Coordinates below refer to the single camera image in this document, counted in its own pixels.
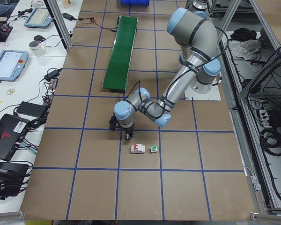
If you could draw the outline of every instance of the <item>white desk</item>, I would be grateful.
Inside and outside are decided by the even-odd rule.
[[[18,11],[30,8],[30,2],[27,0],[20,0],[17,7],[14,10],[13,15],[17,15]],[[75,18],[78,17],[80,7],[83,0],[72,0],[72,4],[69,8],[64,9],[61,2],[58,1],[61,12],[67,12],[73,15]],[[29,52],[29,59],[22,71],[20,77],[15,82],[2,82],[0,83],[0,110],[4,109],[9,105],[20,104],[22,101],[28,101],[38,95],[40,87],[40,96],[30,102],[36,104],[42,104],[43,100],[41,98],[42,94],[45,92],[45,87],[42,81],[38,87],[41,79],[46,75],[47,70],[50,68],[62,68],[64,60],[66,58],[66,50],[60,43],[56,48],[47,48],[47,54],[41,57],[36,57],[33,55],[28,47],[29,42],[33,41],[35,35],[42,35],[48,37],[53,34],[58,34],[57,30],[52,23],[47,29],[31,29],[26,28],[23,25],[24,20],[17,20],[12,23],[14,27],[7,42],[2,42],[0,44],[0,53],[4,49],[10,50],[22,50]],[[67,28],[75,26],[76,21],[65,20]],[[55,45],[59,41],[59,37],[55,36],[47,42],[48,45]],[[10,88],[15,88],[15,92],[12,95],[7,95],[7,90]],[[15,106],[9,107],[8,109],[0,112],[0,118],[6,114],[12,114]],[[39,127],[37,130],[30,132],[26,135],[26,139],[35,145],[39,145],[44,125]],[[18,150],[11,159],[11,161],[26,160],[34,163],[36,155],[30,150]],[[25,192],[20,193],[16,197],[8,197],[6,200],[0,200],[0,213],[3,212],[15,212],[20,209],[23,201]]]
[[[67,12],[74,16],[74,18],[78,18],[78,14],[80,11],[80,7],[82,5],[82,0],[72,0],[71,5],[69,8],[64,8],[61,4],[61,2],[58,0],[58,5],[60,8],[61,13]],[[12,15],[17,15],[18,11],[23,11],[25,9],[30,8],[31,1],[28,0],[21,0]],[[73,30],[74,26],[76,25],[76,21],[69,21],[67,19],[64,19],[66,27],[68,30]],[[13,30],[11,31],[9,37],[7,38],[6,42],[0,43],[0,53],[4,49],[9,50],[22,50],[27,51],[29,53],[29,56],[33,56],[32,51],[30,50],[28,44],[33,41],[33,37],[36,35],[41,35],[44,38],[47,38],[51,35],[58,35],[58,32],[56,30],[56,27],[54,25],[54,22],[52,22],[48,28],[41,29],[41,28],[27,28],[24,26],[25,19],[24,18],[18,18],[16,21],[11,22],[10,26],[13,27]],[[50,37],[48,40],[46,40],[47,46],[55,46],[60,41],[59,36],[53,36]],[[64,49],[63,44],[60,42],[57,47],[48,47],[47,53],[45,56],[63,56],[65,57],[67,54],[66,50]]]

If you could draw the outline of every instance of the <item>white cloth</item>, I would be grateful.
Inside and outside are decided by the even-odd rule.
[[[241,42],[232,50],[234,57],[242,57],[245,60],[252,60],[256,58],[256,52],[261,48],[261,44],[258,40],[249,40]]]

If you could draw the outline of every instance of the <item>blue container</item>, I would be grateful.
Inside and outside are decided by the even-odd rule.
[[[122,0],[122,4],[126,5],[149,5],[150,0]]]

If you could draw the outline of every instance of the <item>computer mouse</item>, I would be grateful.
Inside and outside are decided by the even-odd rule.
[[[46,38],[44,38],[44,37],[41,36],[41,35],[36,35],[33,39],[34,39],[35,41],[40,42],[40,43],[46,40]]]

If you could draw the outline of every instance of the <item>black cloth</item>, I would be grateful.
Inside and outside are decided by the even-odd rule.
[[[239,28],[235,30],[233,34],[231,34],[231,39],[237,41],[248,41],[255,40],[256,36],[257,33],[254,30],[249,30],[247,28]]]

